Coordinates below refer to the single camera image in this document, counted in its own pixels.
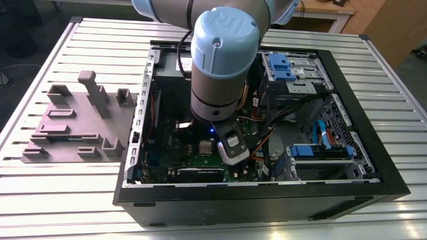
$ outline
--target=gray plastic part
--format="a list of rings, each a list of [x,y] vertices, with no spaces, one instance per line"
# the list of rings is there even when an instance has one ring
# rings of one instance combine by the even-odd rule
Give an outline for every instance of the gray plastic part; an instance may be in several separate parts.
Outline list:
[[[98,113],[103,119],[111,117],[111,113],[107,107],[107,93],[103,87],[99,87],[95,82],[96,73],[94,71],[80,71],[79,83],[86,86],[90,99],[98,109]]]
[[[52,85],[47,92],[47,96],[55,105],[63,105],[67,104],[66,97],[72,96],[72,93],[66,85]]]
[[[120,107],[132,106],[135,104],[130,89],[124,89],[124,88],[118,89],[115,98],[118,99],[118,103]]]
[[[39,128],[40,133],[47,134],[68,134],[71,131],[67,125],[42,125]]]
[[[36,145],[39,144],[50,144],[51,140],[47,138],[47,133],[36,133],[31,135],[30,141],[32,141]]]
[[[35,159],[35,160],[40,160],[40,159],[46,159],[47,156],[50,155],[50,153],[47,152],[47,150],[44,150],[43,147],[31,147],[31,148],[26,148],[24,152],[22,153],[28,159]]]
[[[64,119],[64,118],[75,118],[76,117],[76,112],[72,109],[58,109],[58,110],[51,110],[47,113],[47,116],[51,119]]]
[[[131,95],[132,99],[136,100],[138,95],[135,93]],[[119,106],[116,93],[108,93],[107,96],[110,101],[107,107],[111,116],[106,119],[100,118],[98,109],[91,105],[86,92],[72,92],[71,96],[66,97],[67,103],[63,105],[48,104],[39,127],[27,146],[28,149],[40,147],[48,154],[38,157],[31,150],[22,157],[24,163],[98,163],[120,161],[120,158],[112,156],[108,149],[108,155],[102,150],[103,140],[107,138],[110,143],[114,143],[116,139],[119,139],[120,143],[128,142],[135,102],[131,106]],[[64,109],[72,109],[75,117],[48,117],[51,111]],[[42,125],[68,126],[70,133],[42,133],[39,131]],[[95,147],[99,151],[99,156],[82,158],[78,154],[79,147]]]
[[[116,157],[120,158],[123,151],[126,150],[126,148],[123,147],[119,138],[116,138],[114,140],[114,144],[110,143],[108,139],[104,138],[104,141],[102,142],[102,148],[100,148],[106,155],[108,157]]]
[[[80,158],[99,158],[102,156],[99,150],[94,146],[79,146],[78,155]]]
[[[87,144],[100,144],[103,142],[103,137],[99,133],[83,133],[82,140]]]

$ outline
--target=wooden table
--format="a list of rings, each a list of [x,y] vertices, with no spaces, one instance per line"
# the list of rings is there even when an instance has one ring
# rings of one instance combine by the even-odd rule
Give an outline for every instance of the wooden table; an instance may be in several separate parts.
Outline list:
[[[339,34],[352,15],[356,14],[355,8],[347,2],[343,7],[335,5],[332,1],[303,0],[306,6],[304,18],[330,19],[334,24],[328,30],[332,34]],[[299,3],[294,17],[300,17],[303,4]]]

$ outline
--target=ur logo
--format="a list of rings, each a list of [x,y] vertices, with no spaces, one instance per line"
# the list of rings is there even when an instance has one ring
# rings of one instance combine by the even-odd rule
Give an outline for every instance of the ur logo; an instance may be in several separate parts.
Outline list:
[[[224,28],[228,28],[231,33],[239,34],[246,21],[246,19],[240,19],[234,16],[224,16],[224,14],[219,12],[211,24],[216,24]]]

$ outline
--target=desk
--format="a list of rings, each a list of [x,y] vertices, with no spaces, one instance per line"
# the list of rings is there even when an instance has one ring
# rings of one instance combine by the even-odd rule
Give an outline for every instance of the desk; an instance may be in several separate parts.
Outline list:
[[[411,194],[326,221],[144,227],[112,205],[120,163],[24,164],[20,157],[51,85],[86,92],[80,70],[96,71],[110,93],[138,93],[151,40],[179,41],[186,30],[158,22],[84,18],[64,30],[0,133],[0,238],[218,240],[419,239],[427,236],[427,114],[358,35],[270,30],[262,44],[330,50]]]
[[[347,2],[343,7],[335,5],[331,1],[303,0],[306,6],[304,18],[330,19],[334,24],[328,30],[332,34],[339,34],[352,15],[356,14],[355,8]],[[303,5],[299,3],[294,17],[302,15]]]

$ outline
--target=light blue joint cap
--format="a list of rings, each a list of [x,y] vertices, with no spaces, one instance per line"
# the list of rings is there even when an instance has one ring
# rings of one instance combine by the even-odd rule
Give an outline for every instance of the light blue joint cap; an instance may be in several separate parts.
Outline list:
[[[156,18],[151,0],[132,0],[132,5],[140,15],[160,22]]]
[[[299,4],[300,4],[300,0],[294,0],[294,3],[287,8],[287,10],[284,11],[282,17],[279,17],[279,19],[274,22],[274,24],[284,25],[284,24],[287,24],[290,22]]]
[[[274,17],[275,17],[275,4],[276,4],[276,0],[264,0],[267,5],[268,5],[268,10],[270,10],[270,22],[274,21]]]
[[[191,41],[192,62],[214,79],[231,79],[250,68],[259,49],[254,18],[234,7],[216,7],[199,16]]]

